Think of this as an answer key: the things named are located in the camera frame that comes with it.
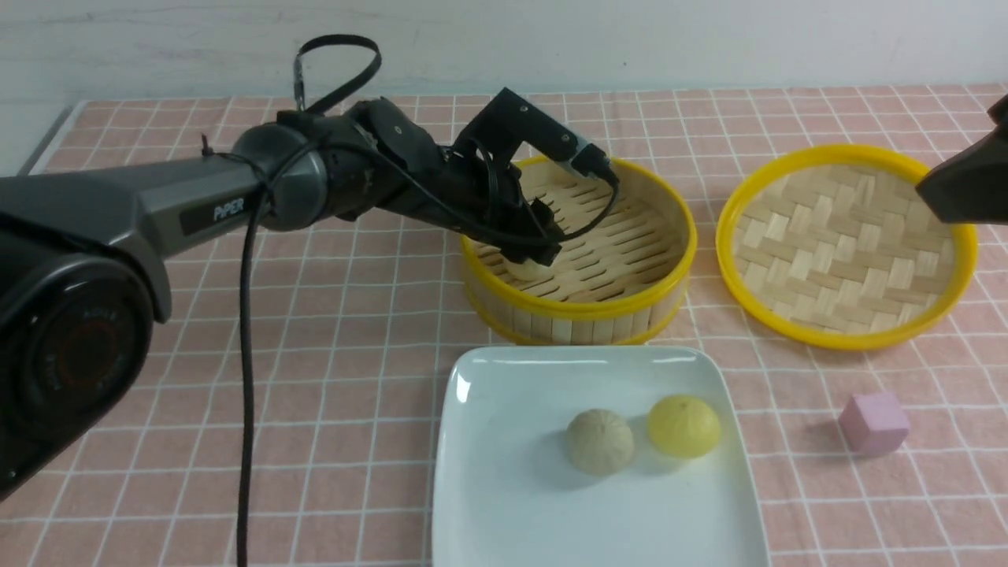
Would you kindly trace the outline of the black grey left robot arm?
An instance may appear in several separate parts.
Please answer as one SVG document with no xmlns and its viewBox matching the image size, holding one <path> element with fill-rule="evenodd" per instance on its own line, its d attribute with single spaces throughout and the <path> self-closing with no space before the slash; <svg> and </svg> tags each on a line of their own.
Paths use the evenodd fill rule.
<svg viewBox="0 0 1008 567">
<path fill-rule="evenodd" d="M 381 209 L 521 259 L 551 261 L 558 234 L 527 206 L 522 144 L 568 162 L 575 133 L 504 90 L 450 145 L 392 101 L 345 114 L 281 111 L 230 152 L 2 180 L 2 497 L 110 412 L 172 316 L 165 263 L 246 228 L 297 231 Z"/>
</svg>

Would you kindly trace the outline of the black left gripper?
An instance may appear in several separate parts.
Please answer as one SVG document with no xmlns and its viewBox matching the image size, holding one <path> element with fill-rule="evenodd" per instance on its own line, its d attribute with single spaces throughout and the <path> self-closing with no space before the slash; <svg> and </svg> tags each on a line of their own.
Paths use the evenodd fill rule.
<svg viewBox="0 0 1008 567">
<path fill-rule="evenodd" d="M 490 155 L 435 142 L 389 99 L 360 101 L 346 112 L 367 133 L 378 209 L 496 245 L 507 261 L 550 266 L 564 231 L 539 198 L 527 200 L 522 173 Z"/>
</svg>

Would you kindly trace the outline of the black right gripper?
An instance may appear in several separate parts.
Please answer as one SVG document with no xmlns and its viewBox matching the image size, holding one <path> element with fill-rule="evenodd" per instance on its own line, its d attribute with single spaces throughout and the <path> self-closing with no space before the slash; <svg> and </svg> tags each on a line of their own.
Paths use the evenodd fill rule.
<svg viewBox="0 0 1008 567">
<path fill-rule="evenodd" d="M 988 115 L 992 132 L 917 184 L 918 196 L 944 224 L 1007 225 L 1007 97 Z"/>
</svg>

